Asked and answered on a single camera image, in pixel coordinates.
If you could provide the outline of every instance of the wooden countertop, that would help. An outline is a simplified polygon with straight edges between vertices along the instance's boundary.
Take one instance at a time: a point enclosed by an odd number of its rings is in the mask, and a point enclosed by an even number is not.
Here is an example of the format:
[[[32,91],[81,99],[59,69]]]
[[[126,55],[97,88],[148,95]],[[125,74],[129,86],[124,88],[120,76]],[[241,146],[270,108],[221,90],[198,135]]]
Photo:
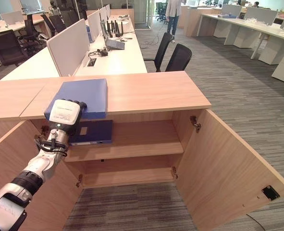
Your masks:
[[[0,81],[0,119],[45,118],[44,111],[63,82],[106,78],[108,114],[210,108],[185,71]]]

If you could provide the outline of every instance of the cabinet hinge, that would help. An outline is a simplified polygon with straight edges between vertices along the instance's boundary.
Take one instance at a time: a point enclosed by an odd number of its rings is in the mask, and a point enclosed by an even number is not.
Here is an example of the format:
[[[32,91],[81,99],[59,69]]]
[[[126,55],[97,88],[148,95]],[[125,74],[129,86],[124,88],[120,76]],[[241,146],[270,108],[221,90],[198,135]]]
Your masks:
[[[83,175],[80,174],[80,175],[79,175],[79,178],[78,178],[78,182],[77,182],[77,184],[75,184],[77,188],[80,187],[80,184],[81,184],[81,182],[82,182],[82,178],[83,178]]]
[[[196,132],[199,132],[201,128],[201,124],[198,124],[198,119],[196,118],[195,115],[190,117],[192,125],[196,128]]]
[[[177,175],[177,171],[176,171],[176,167],[172,166],[172,175],[174,179],[178,179],[178,175]]]
[[[267,197],[270,201],[273,201],[274,199],[280,197],[280,195],[277,193],[277,191],[276,191],[271,185],[265,187],[265,188],[262,189],[261,191],[266,195],[266,197]]]

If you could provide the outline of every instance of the open cabinet door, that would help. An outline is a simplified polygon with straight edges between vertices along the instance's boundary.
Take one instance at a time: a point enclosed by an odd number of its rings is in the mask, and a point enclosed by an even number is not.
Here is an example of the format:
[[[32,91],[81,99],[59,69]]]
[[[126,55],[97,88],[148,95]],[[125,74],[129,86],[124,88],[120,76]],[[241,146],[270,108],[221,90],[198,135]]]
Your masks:
[[[269,203],[267,186],[284,196],[284,178],[211,110],[198,117],[176,170],[176,185],[193,222],[213,228]]]
[[[0,138],[0,188],[11,182],[38,154],[34,144],[34,136],[38,134],[30,121],[21,121]],[[61,161],[54,176],[41,186],[25,208],[27,217],[19,230],[62,230],[82,190],[75,186],[76,182]]]

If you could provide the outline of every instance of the cabinet shelf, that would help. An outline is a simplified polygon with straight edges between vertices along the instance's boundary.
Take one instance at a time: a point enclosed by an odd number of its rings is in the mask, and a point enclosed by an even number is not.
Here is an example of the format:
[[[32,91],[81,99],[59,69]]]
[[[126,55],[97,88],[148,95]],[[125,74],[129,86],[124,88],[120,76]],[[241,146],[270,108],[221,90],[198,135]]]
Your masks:
[[[184,152],[171,120],[115,123],[112,144],[71,146],[65,162]]]
[[[170,155],[86,161],[84,188],[173,181]]]

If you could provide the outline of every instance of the floor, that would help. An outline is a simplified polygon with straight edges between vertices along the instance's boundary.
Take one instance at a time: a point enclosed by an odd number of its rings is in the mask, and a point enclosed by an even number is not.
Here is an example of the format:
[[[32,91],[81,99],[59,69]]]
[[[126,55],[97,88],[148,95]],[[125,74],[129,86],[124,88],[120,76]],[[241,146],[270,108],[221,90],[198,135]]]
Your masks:
[[[153,30],[136,31],[144,57],[155,56],[166,27],[154,21]],[[271,77],[276,66],[258,59],[250,60],[251,49],[224,46],[223,39],[188,38],[177,29],[175,40],[192,50],[193,57],[186,72],[212,103],[213,111],[284,177],[284,82]],[[165,70],[176,43],[169,45],[162,70]],[[147,62],[146,66],[148,72],[155,71],[153,62]],[[267,231],[284,231],[284,197],[250,215]],[[159,183],[84,190],[64,230],[197,229],[175,185]],[[215,229],[261,230],[247,216]]]

